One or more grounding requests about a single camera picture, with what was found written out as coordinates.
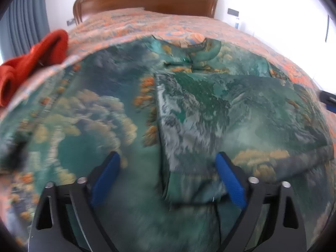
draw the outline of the green garment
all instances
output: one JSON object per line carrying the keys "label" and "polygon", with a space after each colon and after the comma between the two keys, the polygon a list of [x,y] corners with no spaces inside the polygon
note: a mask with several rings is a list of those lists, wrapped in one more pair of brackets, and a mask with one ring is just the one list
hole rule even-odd
{"label": "green garment", "polygon": [[334,157],[325,119],[300,85],[252,75],[156,75],[164,196],[204,203],[226,194],[225,151],[247,175],[278,182]]}

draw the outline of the curtain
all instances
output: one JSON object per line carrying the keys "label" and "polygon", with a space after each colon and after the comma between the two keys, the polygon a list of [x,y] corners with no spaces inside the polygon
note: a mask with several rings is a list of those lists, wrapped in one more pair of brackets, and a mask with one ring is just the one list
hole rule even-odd
{"label": "curtain", "polygon": [[13,0],[0,20],[2,59],[28,53],[49,32],[45,0]]}

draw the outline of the white wall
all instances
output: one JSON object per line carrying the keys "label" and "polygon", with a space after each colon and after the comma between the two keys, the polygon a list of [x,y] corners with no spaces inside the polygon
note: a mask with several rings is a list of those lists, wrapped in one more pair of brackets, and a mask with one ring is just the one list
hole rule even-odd
{"label": "white wall", "polygon": [[[46,0],[50,30],[70,30],[75,0]],[[215,18],[234,25],[236,18],[227,14],[240,12],[240,30],[269,45],[299,65],[323,88],[336,93],[331,77],[336,75],[332,58],[336,53],[336,28],[330,21],[327,43],[327,12],[319,0],[218,0]]]}

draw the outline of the metal screw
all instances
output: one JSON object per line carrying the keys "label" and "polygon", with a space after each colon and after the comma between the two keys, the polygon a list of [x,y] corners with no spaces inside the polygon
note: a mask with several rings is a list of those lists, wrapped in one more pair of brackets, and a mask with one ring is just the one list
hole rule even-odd
{"label": "metal screw", "polygon": [[291,184],[286,182],[286,181],[283,181],[282,183],[282,186],[285,187],[285,188],[290,188],[291,187]]}
{"label": "metal screw", "polygon": [[54,183],[53,182],[48,182],[45,187],[46,188],[52,188],[54,186]]}
{"label": "metal screw", "polygon": [[77,179],[77,183],[78,184],[85,184],[87,182],[87,178],[86,177],[79,177]]}
{"label": "metal screw", "polygon": [[257,177],[249,177],[249,182],[252,184],[258,184],[259,183],[259,179]]}

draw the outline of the red towel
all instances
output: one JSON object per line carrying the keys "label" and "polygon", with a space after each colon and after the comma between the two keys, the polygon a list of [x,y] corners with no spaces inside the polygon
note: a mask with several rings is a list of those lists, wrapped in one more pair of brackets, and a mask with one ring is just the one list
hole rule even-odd
{"label": "red towel", "polygon": [[67,56],[68,33],[55,30],[34,45],[30,53],[0,65],[0,106],[6,106],[31,72],[43,66],[62,63]]}

